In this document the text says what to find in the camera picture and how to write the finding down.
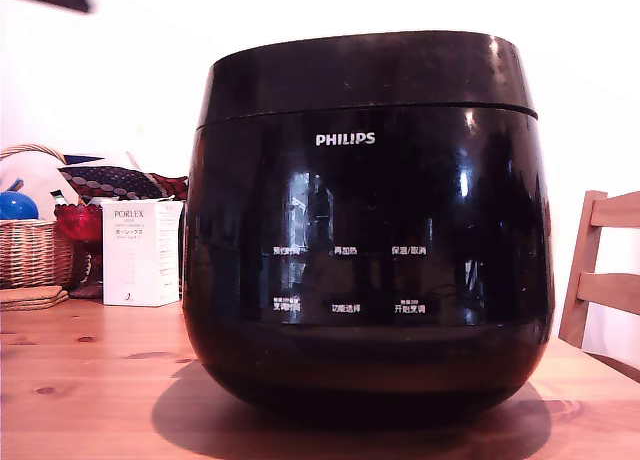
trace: wooden coaster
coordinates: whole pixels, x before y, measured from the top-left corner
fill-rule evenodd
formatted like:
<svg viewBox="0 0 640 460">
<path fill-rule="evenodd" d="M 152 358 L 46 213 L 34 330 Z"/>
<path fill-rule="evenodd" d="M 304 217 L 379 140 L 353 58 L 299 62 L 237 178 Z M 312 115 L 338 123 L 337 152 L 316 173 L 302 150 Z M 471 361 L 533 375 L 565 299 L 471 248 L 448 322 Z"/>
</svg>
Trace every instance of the wooden coaster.
<svg viewBox="0 0 640 460">
<path fill-rule="evenodd" d="M 69 295 L 59 286 L 0 290 L 0 311 L 49 308 L 67 298 Z"/>
<path fill-rule="evenodd" d="M 43 308 L 51 308 L 54 305 L 64 302 L 69 298 L 69 295 L 63 295 L 61 297 L 56 297 L 53 299 L 42 299 L 36 301 L 26 301 L 20 302 L 18 304 L 2 304 L 1 310 L 3 312 L 11 312 L 11 311 L 26 311 L 26 310 L 41 310 Z"/>
</svg>

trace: rice cooker lid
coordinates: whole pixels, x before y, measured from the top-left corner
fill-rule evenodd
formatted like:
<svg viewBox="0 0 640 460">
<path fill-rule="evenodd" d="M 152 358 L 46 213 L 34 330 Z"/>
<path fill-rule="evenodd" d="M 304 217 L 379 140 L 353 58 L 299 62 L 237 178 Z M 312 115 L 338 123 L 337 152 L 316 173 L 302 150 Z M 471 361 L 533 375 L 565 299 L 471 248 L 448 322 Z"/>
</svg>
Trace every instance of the rice cooker lid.
<svg viewBox="0 0 640 460">
<path fill-rule="evenodd" d="M 487 106 L 537 118 L 517 48 L 493 35 L 418 31 L 299 40 L 218 60 L 200 125 L 391 105 Z"/>
</svg>

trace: wooden table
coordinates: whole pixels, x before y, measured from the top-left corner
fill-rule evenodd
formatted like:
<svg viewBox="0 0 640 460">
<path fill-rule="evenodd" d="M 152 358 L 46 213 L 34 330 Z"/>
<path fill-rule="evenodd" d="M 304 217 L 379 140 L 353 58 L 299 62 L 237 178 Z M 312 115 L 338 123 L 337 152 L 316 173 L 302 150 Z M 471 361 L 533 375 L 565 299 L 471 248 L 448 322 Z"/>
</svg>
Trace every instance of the wooden table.
<svg viewBox="0 0 640 460">
<path fill-rule="evenodd" d="M 449 428 L 313 431 L 204 372 L 179 304 L 2 315 L 2 458 L 640 459 L 640 385 L 558 339 L 514 397 Z"/>
</svg>

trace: glossy black surface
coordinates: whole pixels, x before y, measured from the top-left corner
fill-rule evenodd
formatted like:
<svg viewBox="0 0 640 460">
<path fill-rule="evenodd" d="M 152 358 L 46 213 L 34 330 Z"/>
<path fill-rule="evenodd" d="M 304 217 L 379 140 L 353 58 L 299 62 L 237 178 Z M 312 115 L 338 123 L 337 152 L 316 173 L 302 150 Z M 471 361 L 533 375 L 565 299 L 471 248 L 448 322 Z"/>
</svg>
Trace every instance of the glossy black surface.
<svg viewBox="0 0 640 460">
<path fill-rule="evenodd" d="M 536 116 L 517 48 L 473 32 L 266 45 L 218 60 L 209 79 L 201 125 L 270 113 L 427 104 L 502 107 Z"/>
<path fill-rule="evenodd" d="M 351 132 L 375 142 L 316 144 Z M 208 124 L 186 216 L 195 350 L 222 385 L 272 410 L 466 415 L 522 386 L 548 340 L 548 202 L 530 115 L 406 106 Z"/>
</svg>

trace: wooden chair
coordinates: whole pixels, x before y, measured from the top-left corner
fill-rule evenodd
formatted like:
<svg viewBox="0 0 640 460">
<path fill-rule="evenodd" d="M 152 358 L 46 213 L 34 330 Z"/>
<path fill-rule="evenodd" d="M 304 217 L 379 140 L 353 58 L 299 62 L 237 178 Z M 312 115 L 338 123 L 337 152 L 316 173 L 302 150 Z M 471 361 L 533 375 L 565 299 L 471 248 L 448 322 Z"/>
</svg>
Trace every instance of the wooden chair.
<svg viewBox="0 0 640 460">
<path fill-rule="evenodd" d="M 640 228 L 640 192 L 611 198 L 605 192 L 585 194 L 558 335 L 577 348 L 582 348 L 590 302 L 640 315 L 640 275 L 594 273 L 602 227 Z M 639 370 L 604 355 L 589 355 L 640 382 Z"/>
</svg>

